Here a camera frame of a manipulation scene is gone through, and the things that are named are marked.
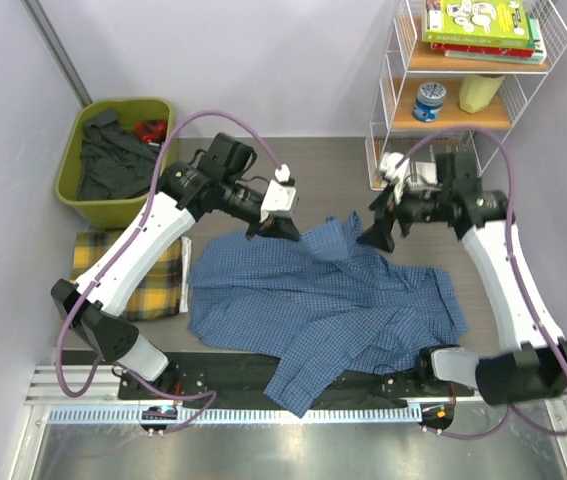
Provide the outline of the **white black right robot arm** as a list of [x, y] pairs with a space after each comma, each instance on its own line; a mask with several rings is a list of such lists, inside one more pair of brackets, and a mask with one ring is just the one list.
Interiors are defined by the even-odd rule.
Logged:
[[393, 252], [394, 227], [403, 236], [415, 223], [451, 227], [486, 290], [501, 351], [481, 357], [458, 346], [425, 348], [414, 371], [416, 386], [435, 395], [454, 382], [477, 391], [489, 405], [561, 396], [567, 390], [560, 366], [567, 363], [567, 340], [536, 288], [517, 225], [506, 219], [507, 196], [484, 189], [468, 152], [439, 154], [431, 165], [433, 184], [414, 183], [402, 154], [382, 155], [377, 173], [386, 186], [370, 204], [374, 221], [358, 241]]

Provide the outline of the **blue checked long sleeve shirt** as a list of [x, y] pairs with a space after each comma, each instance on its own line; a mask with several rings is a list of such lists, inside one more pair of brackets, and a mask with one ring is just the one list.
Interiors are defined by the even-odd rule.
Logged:
[[414, 367], [467, 332], [450, 275], [395, 264], [358, 242], [358, 215], [299, 241], [211, 240], [189, 278], [190, 331], [204, 344], [276, 357], [266, 396], [296, 416], [343, 372]]

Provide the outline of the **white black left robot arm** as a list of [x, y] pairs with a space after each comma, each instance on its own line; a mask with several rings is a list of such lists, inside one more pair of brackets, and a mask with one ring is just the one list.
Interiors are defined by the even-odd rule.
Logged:
[[103, 360], [138, 374], [153, 398], [168, 397], [176, 375], [167, 356], [121, 314], [166, 249], [214, 211], [244, 221], [250, 236], [300, 238], [292, 221], [298, 195], [288, 166], [277, 167], [260, 193], [241, 182], [255, 159], [252, 147], [217, 134], [191, 161], [163, 170], [155, 193], [91, 268], [73, 282], [59, 280], [52, 287], [52, 298], [70, 329]]

